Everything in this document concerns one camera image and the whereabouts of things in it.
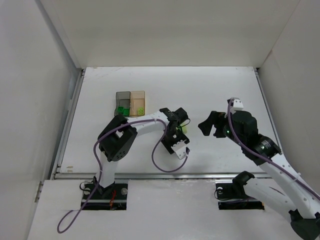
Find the striped green lego stack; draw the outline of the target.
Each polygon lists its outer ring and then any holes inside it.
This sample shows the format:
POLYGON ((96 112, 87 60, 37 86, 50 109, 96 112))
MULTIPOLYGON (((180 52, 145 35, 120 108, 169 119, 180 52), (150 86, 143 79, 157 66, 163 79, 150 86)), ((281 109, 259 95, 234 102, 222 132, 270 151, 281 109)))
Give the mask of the striped green lego stack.
POLYGON ((178 127, 176 127, 176 129, 182 132, 183 134, 186 134, 188 132, 187 127, 185 125, 179 125, 178 127))

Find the pale yellow lego brick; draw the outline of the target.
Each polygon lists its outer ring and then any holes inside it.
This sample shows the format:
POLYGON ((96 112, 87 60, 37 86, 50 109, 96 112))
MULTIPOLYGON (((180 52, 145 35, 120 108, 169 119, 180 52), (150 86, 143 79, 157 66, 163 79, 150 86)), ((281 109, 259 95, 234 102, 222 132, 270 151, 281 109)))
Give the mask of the pale yellow lego brick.
POLYGON ((143 107, 138 107, 138 108, 137 108, 137 114, 138 114, 139 116, 143 116, 143 115, 145 114, 144 108, 143 108, 143 107))

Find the long green lego brick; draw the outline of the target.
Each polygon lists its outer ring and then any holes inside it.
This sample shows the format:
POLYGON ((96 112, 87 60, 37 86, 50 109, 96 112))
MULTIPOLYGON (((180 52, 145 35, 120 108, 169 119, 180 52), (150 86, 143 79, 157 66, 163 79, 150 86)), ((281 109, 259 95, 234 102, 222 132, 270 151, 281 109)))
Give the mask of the long green lego brick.
POLYGON ((129 108, 124 108, 123 109, 123 115, 124 116, 129 116, 130 115, 130 109, 129 108))

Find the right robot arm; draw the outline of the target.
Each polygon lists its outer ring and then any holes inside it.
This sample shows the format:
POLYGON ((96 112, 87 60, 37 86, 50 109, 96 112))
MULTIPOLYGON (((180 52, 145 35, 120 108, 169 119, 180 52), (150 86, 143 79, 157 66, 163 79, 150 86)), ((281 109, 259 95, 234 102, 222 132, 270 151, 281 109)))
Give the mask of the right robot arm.
POLYGON ((237 196, 263 202, 285 218, 303 240, 315 240, 320 236, 319 194, 291 167, 280 147, 259 133, 257 120, 250 112, 212 111, 198 128, 204 136, 215 129, 214 137, 229 138, 238 144, 242 153, 282 189, 277 191, 261 183, 252 173, 243 171, 230 184, 237 196))

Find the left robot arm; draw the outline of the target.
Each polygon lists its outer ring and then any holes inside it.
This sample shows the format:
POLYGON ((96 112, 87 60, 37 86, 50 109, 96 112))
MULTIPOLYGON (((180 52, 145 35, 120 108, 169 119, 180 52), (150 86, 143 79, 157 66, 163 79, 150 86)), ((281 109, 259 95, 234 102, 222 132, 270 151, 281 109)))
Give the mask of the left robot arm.
POLYGON ((125 117, 121 114, 114 116, 110 123, 103 129, 94 144, 93 152, 101 152, 102 160, 98 161, 99 171, 93 178, 94 190, 100 195, 107 195, 113 191, 115 173, 118 161, 123 159, 139 136, 156 131, 163 131, 160 140, 155 144, 162 144, 169 154, 175 154, 182 164, 174 170, 160 168, 154 159, 157 147, 151 152, 151 161, 154 166, 163 173, 174 173, 180 170, 186 163, 190 149, 187 144, 190 140, 183 132, 183 123, 189 120, 187 112, 183 108, 171 111, 168 108, 144 116, 125 117))

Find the orange transparent container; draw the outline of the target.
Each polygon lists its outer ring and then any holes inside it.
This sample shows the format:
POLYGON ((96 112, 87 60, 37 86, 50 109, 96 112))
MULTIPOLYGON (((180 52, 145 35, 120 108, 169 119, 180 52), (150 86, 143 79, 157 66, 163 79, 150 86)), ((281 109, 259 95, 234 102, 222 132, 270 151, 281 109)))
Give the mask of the orange transparent container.
POLYGON ((137 114, 137 108, 143 107, 144 114, 146 108, 146 101, 145 101, 145 91, 131 91, 130 92, 130 117, 139 117, 142 115, 137 114))

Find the grey transparent container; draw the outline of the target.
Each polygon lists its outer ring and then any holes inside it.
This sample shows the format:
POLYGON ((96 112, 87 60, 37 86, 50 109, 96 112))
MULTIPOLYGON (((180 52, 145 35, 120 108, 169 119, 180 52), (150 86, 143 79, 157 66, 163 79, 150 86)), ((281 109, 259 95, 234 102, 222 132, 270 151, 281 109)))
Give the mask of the grey transparent container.
POLYGON ((117 91, 116 92, 114 116, 123 115, 123 113, 118 113, 117 109, 119 106, 124 107, 124 109, 131 108, 131 92, 130 91, 117 91))

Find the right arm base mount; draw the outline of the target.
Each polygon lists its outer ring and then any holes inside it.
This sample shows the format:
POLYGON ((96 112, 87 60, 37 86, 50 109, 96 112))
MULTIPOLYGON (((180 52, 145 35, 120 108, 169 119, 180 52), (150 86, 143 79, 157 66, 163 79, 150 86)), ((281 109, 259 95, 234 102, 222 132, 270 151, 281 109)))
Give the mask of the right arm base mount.
POLYGON ((244 186, 250 179, 254 179, 252 173, 243 171, 231 181, 218 181, 215 183, 214 197, 218 200, 217 206, 221 211, 231 210, 264 210, 264 204, 245 193, 244 186))

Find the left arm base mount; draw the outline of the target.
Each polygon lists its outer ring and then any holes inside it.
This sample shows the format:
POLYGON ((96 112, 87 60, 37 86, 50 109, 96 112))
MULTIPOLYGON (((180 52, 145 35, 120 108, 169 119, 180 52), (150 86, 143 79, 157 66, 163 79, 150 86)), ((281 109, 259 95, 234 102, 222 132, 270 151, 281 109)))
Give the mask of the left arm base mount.
POLYGON ((79 185, 82 191, 80 207, 84 211, 124 211, 127 209, 127 182, 114 183, 104 194, 96 190, 83 207, 94 187, 95 184, 88 181, 83 181, 79 185))

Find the metal table edge rail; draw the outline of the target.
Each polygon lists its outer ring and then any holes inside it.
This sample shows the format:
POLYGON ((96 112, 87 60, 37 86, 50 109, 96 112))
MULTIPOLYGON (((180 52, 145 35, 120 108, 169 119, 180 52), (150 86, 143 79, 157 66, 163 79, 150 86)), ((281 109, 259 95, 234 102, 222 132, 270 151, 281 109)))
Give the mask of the metal table edge rail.
MULTIPOLYGON (((212 180, 222 180, 222 179, 233 179, 239 173, 215 173, 215 174, 164 174, 164 173, 116 173, 115 179, 123 180, 165 180, 165 179, 212 179, 212 180)), ((51 180, 80 180, 80 179, 92 179, 93 173, 55 173, 51 175, 51 180)))

